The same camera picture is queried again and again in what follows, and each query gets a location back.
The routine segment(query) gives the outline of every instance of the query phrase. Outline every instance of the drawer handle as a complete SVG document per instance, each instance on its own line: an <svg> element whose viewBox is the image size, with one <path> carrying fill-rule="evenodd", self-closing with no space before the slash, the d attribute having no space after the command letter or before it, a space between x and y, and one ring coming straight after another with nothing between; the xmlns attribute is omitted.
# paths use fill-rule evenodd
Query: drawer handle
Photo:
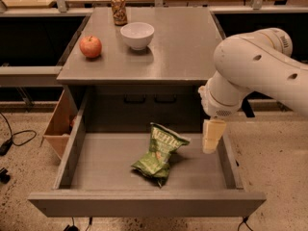
<svg viewBox="0 0 308 231"><path fill-rule="evenodd" d="M124 95L124 103L125 104L143 104L145 103L146 95L141 96L140 99L130 99L127 95Z"/></svg>
<svg viewBox="0 0 308 231"><path fill-rule="evenodd" d="M176 95L173 95L173 98L170 100L159 99L157 95L154 96L155 103L158 104L174 104L176 102Z"/></svg>

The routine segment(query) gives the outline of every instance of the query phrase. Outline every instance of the floor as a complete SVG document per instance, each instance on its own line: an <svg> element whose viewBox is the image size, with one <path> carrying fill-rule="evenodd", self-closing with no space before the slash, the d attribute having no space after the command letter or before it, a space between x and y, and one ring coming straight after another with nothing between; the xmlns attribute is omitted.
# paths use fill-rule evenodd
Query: floor
<svg viewBox="0 0 308 231"><path fill-rule="evenodd" d="M35 107L1 107L13 132L33 129L37 136L22 146L12 146L0 157L11 180L0 183L0 230L64 230L72 218L47 218L27 197L31 192L48 192L57 174L60 160L42 135L52 115ZM255 118L237 113L227 119L228 134L239 172L247 192L264 192L267 201L253 213L248 225L253 230L308 230L308 119L293 112L256 112ZM0 140L9 137L0 119ZM31 134L16 136L15 142L28 140ZM128 230L238 230L242 218L94 218L90 229ZM88 218L75 218L79 230L86 230ZM248 230L241 225L241 231Z"/></svg>

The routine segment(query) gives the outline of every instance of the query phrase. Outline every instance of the gray countertop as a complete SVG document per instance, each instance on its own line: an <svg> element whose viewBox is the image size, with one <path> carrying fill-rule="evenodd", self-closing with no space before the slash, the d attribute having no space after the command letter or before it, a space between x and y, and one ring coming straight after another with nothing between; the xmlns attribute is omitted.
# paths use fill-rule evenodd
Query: gray countertop
<svg viewBox="0 0 308 231"><path fill-rule="evenodd" d="M58 82L63 85L205 82L213 76L213 53L221 42L208 8L126 8L129 22L154 26L154 38L142 51L124 44L111 8L95 8L81 37L101 39L100 57L87 59L79 40Z"/></svg>

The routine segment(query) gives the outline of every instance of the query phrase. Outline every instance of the speckled floor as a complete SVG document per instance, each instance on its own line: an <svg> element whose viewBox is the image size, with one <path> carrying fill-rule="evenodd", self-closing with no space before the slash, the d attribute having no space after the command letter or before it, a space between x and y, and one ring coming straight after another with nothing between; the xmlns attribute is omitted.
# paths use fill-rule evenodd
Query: speckled floor
<svg viewBox="0 0 308 231"><path fill-rule="evenodd" d="M0 183L0 230L64 230L71 218L47 218L27 197L46 192L54 184L60 160L47 141L42 141L50 111L23 109L0 111L14 132L33 129L38 135L27 144L13 146L0 157L9 171L8 184ZM242 113L228 118L229 136L247 192L264 192L267 201L247 222L253 230L308 230L308 119L293 112L257 112L247 119ZM8 128L0 119L0 140ZM20 135L22 142L29 134ZM75 218L86 230L87 218ZM242 218L94 218L90 230L238 230ZM248 230L244 225L241 231Z"/></svg>

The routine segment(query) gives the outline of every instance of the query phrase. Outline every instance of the brown can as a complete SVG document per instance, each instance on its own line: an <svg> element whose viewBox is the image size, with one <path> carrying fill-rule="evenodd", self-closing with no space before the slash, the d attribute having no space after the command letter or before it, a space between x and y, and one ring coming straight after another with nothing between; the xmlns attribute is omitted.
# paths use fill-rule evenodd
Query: brown can
<svg viewBox="0 0 308 231"><path fill-rule="evenodd" d="M122 26L127 24L127 14L125 9L126 0L112 0L112 10L115 25Z"/></svg>

